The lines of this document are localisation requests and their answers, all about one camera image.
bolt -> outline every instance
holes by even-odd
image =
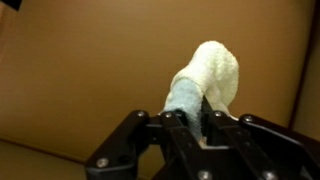
[[[244,120],[247,121],[247,122],[253,121],[251,116],[245,116]]]
[[[245,142],[244,145],[246,145],[247,147],[250,147],[250,142]]]
[[[139,116],[139,117],[142,117],[142,116],[144,116],[144,115],[145,115],[145,113],[144,113],[143,111],[139,111],[139,112],[138,112],[138,116]]]
[[[109,164],[108,158],[101,158],[101,159],[98,159],[98,161],[97,161],[98,168],[105,168],[108,166],[108,164]]]
[[[214,115],[217,116],[217,117],[220,117],[220,116],[222,116],[222,113],[221,113],[220,111],[216,111],[216,112],[214,113]]]
[[[264,171],[262,175],[265,180],[278,180],[277,175],[271,171]]]
[[[168,113],[166,113],[165,116],[166,116],[166,118],[171,118],[172,114],[168,112]]]
[[[199,180],[212,180],[212,175],[209,171],[201,170],[198,172]]]

hole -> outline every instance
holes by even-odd
[[[128,164],[130,163],[131,161],[131,157],[130,156],[127,156],[127,155],[123,155],[123,156],[120,156],[119,159],[118,159],[119,163],[121,164]]]

black mount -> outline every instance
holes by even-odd
[[[138,158],[160,145],[165,165],[154,180],[320,179],[320,143],[253,115],[235,121],[204,100],[201,148],[181,111],[133,111],[86,163],[88,180],[134,180]]]

cardboard wall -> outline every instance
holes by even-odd
[[[0,141],[1,179],[85,180],[83,165]]]
[[[286,126],[314,2],[26,0],[1,59],[1,138],[84,160],[131,110],[161,111],[207,40],[239,61],[231,112]]]
[[[0,55],[4,54],[7,44],[7,39],[10,34],[12,23],[15,20],[17,11],[10,8],[8,5],[0,2]]]
[[[320,141],[320,3],[314,22],[294,130]]]

white towel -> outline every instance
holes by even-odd
[[[199,139],[199,112],[203,96],[213,110],[230,115],[228,105],[236,95],[238,77],[239,65],[232,53],[219,42],[205,42],[196,50],[190,63],[174,76],[164,111],[184,111],[192,133]],[[195,98],[189,98],[192,101],[188,101],[183,97],[186,93],[190,93],[188,96],[193,94]]]

